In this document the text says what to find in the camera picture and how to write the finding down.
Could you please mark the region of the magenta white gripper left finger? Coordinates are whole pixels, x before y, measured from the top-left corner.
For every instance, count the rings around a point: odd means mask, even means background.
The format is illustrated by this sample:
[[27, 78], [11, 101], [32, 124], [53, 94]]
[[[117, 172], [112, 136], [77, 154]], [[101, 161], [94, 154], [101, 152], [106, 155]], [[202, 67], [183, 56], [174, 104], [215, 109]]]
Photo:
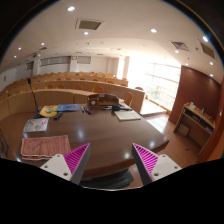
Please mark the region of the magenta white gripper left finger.
[[41, 168], [74, 184], [79, 184], [91, 154], [90, 144], [84, 144], [67, 154], [56, 154]]

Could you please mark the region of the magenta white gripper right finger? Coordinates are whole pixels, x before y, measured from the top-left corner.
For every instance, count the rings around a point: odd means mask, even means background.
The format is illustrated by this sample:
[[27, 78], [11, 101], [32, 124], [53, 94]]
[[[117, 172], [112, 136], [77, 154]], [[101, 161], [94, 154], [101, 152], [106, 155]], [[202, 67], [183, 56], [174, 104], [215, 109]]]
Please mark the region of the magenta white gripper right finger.
[[143, 185], [155, 182], [181, 170], [181, 167], [166, 154], [157, 155], [136, 143], [132, 144], [132, 155]]

